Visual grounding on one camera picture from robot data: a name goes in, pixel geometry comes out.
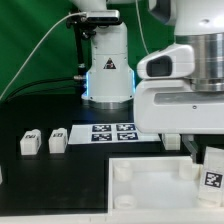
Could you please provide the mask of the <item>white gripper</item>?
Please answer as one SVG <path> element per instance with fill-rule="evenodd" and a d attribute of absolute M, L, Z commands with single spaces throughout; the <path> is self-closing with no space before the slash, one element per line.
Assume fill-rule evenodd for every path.
<path fill-rule="evenodd" d="M 141 81 L 133 112 L 140 132 L 184 134 L 182 144 L 194 163 L 198 145 L 187 134 L 224 134 L 224 93 L 192 91 L 184 79 Z"/>

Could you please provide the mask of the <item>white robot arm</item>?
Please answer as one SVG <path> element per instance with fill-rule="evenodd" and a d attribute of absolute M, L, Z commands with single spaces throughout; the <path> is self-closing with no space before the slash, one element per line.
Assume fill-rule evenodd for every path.
<path fill-rule="evenodd" d="M 133 71 L 127 27 L 109 4 L 136 0 L 70 0 L 93 26 L 92 66 L 83 99 L 102 107 L 133 102 L 143 133 L 224 134 L 224 0 L 148 0 L 157 20 L 175 27 L 175 41 Z"/>

